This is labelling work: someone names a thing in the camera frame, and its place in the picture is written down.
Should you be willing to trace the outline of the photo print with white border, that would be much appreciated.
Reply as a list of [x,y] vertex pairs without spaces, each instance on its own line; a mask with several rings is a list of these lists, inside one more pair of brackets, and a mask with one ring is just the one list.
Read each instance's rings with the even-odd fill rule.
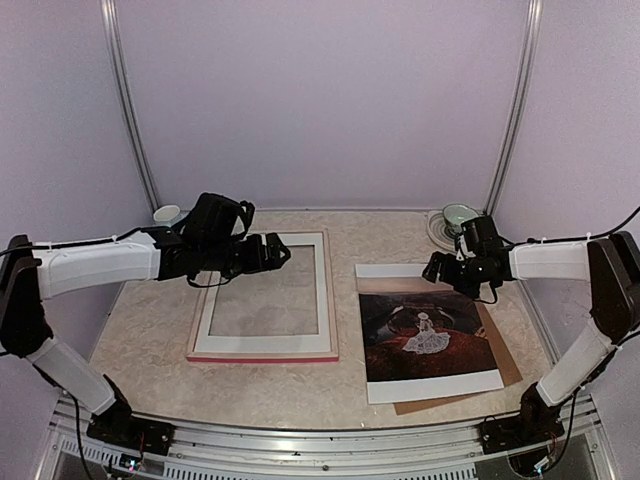
[[437,400],[504,386],[486,307],[417,264],[355,268],[370,404]]

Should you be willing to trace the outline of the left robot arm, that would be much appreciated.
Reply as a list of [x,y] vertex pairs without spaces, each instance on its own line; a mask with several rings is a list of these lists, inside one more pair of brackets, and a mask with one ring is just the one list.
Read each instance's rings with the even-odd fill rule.
[[140,424],[118,387],[58,335],[48,307],[83,293],[110,292],[130,281],[184,278],[217,272],[222,283],[274,271],[291,257],[275,233],[231,234],[210,244],[190,242],[169,227],[136,229],[122,237],[67,244],[32,243],[16,236],[1,267],[1,345],[28,361],[49,383],[84,406],[121,445]]

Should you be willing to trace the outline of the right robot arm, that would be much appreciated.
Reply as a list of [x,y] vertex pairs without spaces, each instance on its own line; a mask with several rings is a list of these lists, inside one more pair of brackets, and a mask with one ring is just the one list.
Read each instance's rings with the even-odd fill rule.
[[575,339],[552,369],[522,395],[511,433],[535,442],[555,423],[561,406],[605,368],[625,339],[639,327],[639,247],[627,231],[603,238],[506,246],[497,237],[468,235],[467,255],[435,252],[422,276],[445,283],[473,300],[482,285],[496,290],[509,281],[538,293],[546,316],[566,314]]

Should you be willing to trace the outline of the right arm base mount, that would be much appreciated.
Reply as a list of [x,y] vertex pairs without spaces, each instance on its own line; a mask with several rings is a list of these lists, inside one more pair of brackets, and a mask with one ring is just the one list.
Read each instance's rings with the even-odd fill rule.
[[559,420],[527,424],[519,415],[485,419],[479,425],[482,451],[485,455],[500,453],[547,442],[565,433]]

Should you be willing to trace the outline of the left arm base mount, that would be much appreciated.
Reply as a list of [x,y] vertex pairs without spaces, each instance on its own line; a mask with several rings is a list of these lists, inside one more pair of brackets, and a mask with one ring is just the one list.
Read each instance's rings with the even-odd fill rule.
[[142,454],[167,456],[175,426],[161,421],[131,417],[123,428],[111,428],[97,419],[87,428],[89,438]]

